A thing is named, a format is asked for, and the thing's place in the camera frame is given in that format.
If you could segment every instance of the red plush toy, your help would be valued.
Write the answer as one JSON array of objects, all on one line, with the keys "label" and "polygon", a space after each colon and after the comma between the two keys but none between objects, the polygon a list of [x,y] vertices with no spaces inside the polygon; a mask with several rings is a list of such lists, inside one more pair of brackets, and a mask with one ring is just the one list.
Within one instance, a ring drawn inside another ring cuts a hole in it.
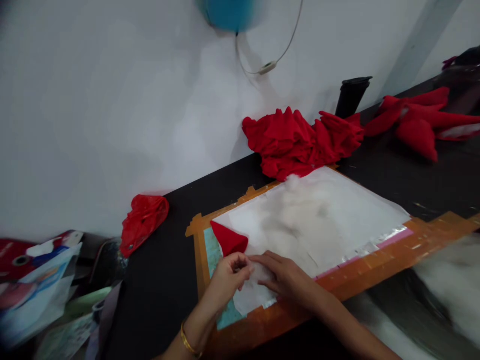
[{"label": "red plush toy", "polygon": [[365,126],[365,136],[382,134],[399,121],[396,136],[425,158],[437,162],[435,139],[464,141],[480,134],[480,116],[440,111],[447,106],[449,93],[448,87],[441,87],[412,98],[385,96],[379,115]]}]

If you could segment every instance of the pink strip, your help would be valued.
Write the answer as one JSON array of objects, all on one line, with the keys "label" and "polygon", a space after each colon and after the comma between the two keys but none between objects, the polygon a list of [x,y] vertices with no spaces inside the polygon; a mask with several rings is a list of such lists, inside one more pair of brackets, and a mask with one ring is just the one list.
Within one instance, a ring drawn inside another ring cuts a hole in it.
[{"label": "pink strip", "polygon": [[352,257],[350,260],[344,262],[344,263],[341,263],[340,265],[338,265],[339,268],[343,268],[345,266],[347,266],[348,264],[351,264],[353,262],[356,262],[358,259],[360,259],[360,256],[355,256],[355,257]]},{"label": "pink strip", "polygon": [[[405,239],[406,237],[409,237],[410,235],[414,234],[415,232],[410,230],[409,228],[403,230],[402,232],[399,232],[397,235],[395,236],[392,236],[391,238],[389,238],[388,240],[380,243],[377,245],[377,247],[379,249],[383,249],[383,248],[386,248],[387,246],[391,245],[391,244],[394,244],[402,239]],[[333,268],[331,268],[330,270],[324,272],[323,274],[321,275],[318,275],[317,277],[314,278],[315,281],[317,281],[318,279],[321,279],[321,278],[324,278],[326,277],[327,275],[331,274],[331,273],[334,273],[336,272],[338,269],[341,269],[345,266],[347,266],[348,264],[351,264],[353,262],[356,262],[358,259],[360,259],[360,256],[355,256],[353,258],[351,258],[350,260],[344,262],[344,263],[341,263],[340,265],[337,265]]]}]

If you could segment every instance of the red cloth pile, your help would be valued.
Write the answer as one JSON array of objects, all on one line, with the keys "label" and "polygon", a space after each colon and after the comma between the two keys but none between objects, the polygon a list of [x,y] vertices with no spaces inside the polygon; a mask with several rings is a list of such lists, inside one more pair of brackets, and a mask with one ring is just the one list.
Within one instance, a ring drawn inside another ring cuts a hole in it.
[{"label": "red cloth pile", "polygon": [[464,141],[480,134],[480,116],[440,112],[449,102],[449,93],[448,87],[441,87],[412,98],[385,96],[379,115],[365,126],[365,136],[382,134],[399,121],[396,136],[425,158],[437,162],[435,139]]},{"label": "red cloth pile", "polygon": [[235,231],[215,221],[210,221],[210,225],[221,246],[223,257],[227,257],[233,253],[244,253],[245,250],[247,250],[247,246],[249,245],[248,237],[237,234]]},{"label": "red cloth pile", "polygon": [[300,111],[288,107],[255,121],[243,120],[248,146],[262,157],[263,173],[284,182],[291,174],[304,177],[324,165],[348,158],[364,139],[360,114],[341,119],[320,112],[310,126]]},{"label": "red cloth pile", "polygon": [[123,221],[120,250],[128,258],[165,221],[170,204],[163,196],[137,195]]}]

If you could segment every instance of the plastic bag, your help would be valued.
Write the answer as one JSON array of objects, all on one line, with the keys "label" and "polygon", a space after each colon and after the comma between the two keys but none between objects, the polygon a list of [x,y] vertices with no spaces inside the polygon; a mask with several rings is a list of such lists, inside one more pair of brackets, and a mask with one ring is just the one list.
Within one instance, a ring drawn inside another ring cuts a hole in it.
[{"label": "plastic bag", "polygon": [[120,250],[125,258],[142,245],[165,221],[170,204],[163,196],[137,195],[123,221]]}]

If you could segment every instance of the teal fabric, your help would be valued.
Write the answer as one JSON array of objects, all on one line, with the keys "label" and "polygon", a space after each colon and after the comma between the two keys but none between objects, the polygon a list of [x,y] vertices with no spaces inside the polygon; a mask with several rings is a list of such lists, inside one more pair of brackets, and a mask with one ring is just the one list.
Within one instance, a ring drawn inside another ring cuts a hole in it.
[{"label": "teal fabric", "polygon": [[[211,279],[220,259],[222,258],[222,252],[220,250],[220,244],[211,227],[203,232],[203,236],[205,237],[206,256],[208,258],[208,270],[210,271]],[[234,301],[230,300],[226,309],[217,320],[216,328],[222,330],[245,317],[246,316],[242,316],[237,309],[235,309]]]}]

